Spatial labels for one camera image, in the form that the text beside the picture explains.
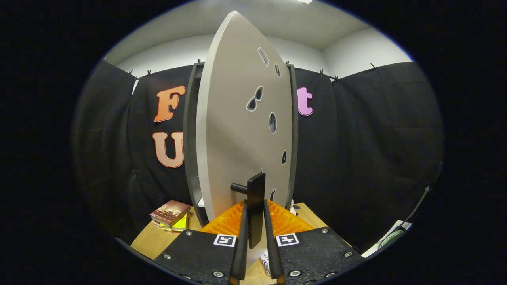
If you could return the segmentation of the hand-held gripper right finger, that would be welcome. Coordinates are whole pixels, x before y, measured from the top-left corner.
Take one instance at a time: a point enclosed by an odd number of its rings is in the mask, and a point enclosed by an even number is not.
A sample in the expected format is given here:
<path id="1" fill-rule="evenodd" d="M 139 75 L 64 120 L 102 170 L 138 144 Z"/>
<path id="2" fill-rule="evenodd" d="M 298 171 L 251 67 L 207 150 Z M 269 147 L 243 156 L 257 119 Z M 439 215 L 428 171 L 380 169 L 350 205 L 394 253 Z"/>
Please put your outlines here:
<path id="1" fill-rule="evenodd" d="M 365 258 L 329 227 L 274 234 L 275 215 L 264 200 L 269 267 L 278 285 L 322 285 L 365 262 Z"/>

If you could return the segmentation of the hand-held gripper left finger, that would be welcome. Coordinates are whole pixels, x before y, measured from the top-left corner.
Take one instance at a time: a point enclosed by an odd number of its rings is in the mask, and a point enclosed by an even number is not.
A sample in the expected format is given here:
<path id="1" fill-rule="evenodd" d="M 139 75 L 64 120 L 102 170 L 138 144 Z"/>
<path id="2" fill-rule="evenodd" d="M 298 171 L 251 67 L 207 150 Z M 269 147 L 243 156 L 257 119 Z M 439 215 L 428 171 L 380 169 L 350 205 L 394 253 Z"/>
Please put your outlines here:
<path id="1" fill-rule="evenodd" d="M 185 230 L 154 262 L 194 285 L 239 285 L 246 277 L 248 203 L 240 216 L 239 235 Z"/>

